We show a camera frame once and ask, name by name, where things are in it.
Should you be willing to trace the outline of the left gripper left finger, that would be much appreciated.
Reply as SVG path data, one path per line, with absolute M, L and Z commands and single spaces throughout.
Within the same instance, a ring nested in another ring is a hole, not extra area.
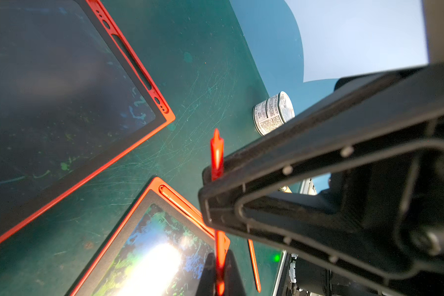
M 201 280 L 197 287 L 196 296 L 245 296 L 246 292 L 232 250 L 228 250 L 223 271 L 218 271 L 217 259 L 214 253 L 207 255 Z

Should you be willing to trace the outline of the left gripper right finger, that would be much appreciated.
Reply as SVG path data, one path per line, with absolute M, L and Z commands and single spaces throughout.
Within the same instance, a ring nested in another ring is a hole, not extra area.
M 444 296 L 444 63 L 343 78 L 224 159 L 212 228 L 389 296 Z

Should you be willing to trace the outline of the colourful scribble red writing tablet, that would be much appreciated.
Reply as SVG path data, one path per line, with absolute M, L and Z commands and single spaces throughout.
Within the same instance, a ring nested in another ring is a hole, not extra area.
M 160 185 L 169 186 L 159 177 L 149 182 L 69 290 L 70 296 L 196 294 L 215 238 L 161 195 Z

